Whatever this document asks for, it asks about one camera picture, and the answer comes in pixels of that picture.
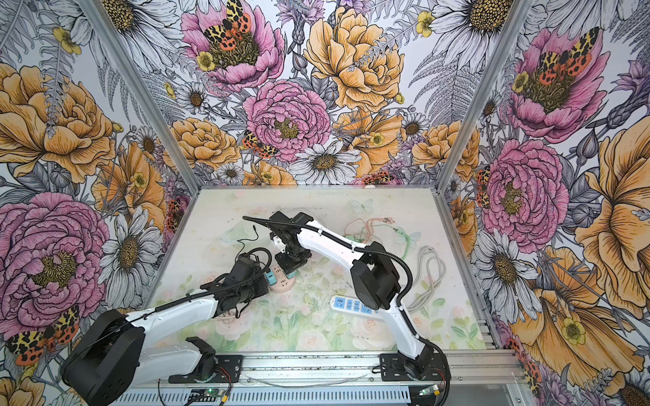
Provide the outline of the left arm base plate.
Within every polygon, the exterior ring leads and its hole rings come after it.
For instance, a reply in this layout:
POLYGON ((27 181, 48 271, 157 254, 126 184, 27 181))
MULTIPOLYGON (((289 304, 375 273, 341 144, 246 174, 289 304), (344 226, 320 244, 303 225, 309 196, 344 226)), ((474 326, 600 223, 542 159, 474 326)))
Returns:
POLYGON ((243 355, 215 355, 200 360, 190 373, 173 375, 171 384, 238 383, 243 369, 243 355))

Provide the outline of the round pink power strip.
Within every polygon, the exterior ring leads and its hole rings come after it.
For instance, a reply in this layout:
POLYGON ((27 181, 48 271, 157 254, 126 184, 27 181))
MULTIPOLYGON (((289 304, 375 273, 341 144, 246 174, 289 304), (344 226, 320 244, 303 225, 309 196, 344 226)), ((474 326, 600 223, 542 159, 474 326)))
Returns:
POLYGON ((286 293, 296 284, 296 277, 288 277, 284 270, 277 265, 271 267, 266 276, 269 289, 275 293, 286 293))

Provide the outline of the small green circuit board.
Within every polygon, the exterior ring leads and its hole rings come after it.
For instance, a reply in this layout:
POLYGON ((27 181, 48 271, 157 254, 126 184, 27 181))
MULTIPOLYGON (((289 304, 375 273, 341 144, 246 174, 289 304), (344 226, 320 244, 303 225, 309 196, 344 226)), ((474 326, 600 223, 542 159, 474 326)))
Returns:
POLYGON ((209 388, 200 393, 195 393, 192 398, 188 399, 188 404, 196 402, 219 402, 224 404, 228 401, 230 392, 230 389, 209 388))

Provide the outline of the white blue rectangular power strip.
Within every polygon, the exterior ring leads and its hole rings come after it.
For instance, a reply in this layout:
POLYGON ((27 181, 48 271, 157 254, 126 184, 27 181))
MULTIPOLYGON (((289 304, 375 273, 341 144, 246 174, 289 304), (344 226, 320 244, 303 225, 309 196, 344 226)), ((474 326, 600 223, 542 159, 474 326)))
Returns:
POLYGON ((377 311, 365 306, 357 298, 334 295, 330 299, 329 305, 332 311, 346 314, 348 316, 365 317, 372 319, 381 318, 377 311))

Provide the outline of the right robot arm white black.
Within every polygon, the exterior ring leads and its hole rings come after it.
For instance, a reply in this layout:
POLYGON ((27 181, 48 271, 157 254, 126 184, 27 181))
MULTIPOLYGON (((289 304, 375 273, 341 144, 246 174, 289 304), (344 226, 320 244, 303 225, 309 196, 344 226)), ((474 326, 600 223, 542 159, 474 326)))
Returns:
POLYGON ((283 271, 294 272, 317 253, 350 272, 357 299, 383 320, 396 344, 399 368, 409 378, 450 381, 447 356, 418 333, 403 303, 413 285, 413 275, 404 260, 380 243, 364 245, 348 240, 303 212, 288 218, 277 211, 257 223, 270 230, 279 249, 275 259, 283 271))

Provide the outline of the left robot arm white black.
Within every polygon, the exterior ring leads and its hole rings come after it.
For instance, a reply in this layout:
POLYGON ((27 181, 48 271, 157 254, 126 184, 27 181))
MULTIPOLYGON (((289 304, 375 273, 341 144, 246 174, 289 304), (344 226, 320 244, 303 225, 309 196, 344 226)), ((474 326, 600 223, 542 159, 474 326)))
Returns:
POLYGON ((62 363, 64 383, 89 405, 109 405, 130 387, 167 377, 208 382, 231 381, 215 349, 198 337, 169 347, 159 342, 196 323, 242 313, 268 292, 268 262, 255 254, 239 255, 230 272, 192 294, 144 311, 106 311, 91 325, 62 363))

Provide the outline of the aluminium front rail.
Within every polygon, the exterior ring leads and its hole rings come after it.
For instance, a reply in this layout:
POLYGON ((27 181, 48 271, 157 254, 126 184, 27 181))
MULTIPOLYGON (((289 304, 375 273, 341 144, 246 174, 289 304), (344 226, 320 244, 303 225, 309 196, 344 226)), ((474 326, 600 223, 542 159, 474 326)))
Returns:
POLYGON ((434 383, 458 385, 514 384, 524 382, 524 370, 511 350, 451 350, 447 353, 449 382, 383 382, 372 369, 383 352, 362 353, 248 353, 243 355, 241 385, 294 386, 344 385, 348 383, 399 383, 427 386, 434 383))

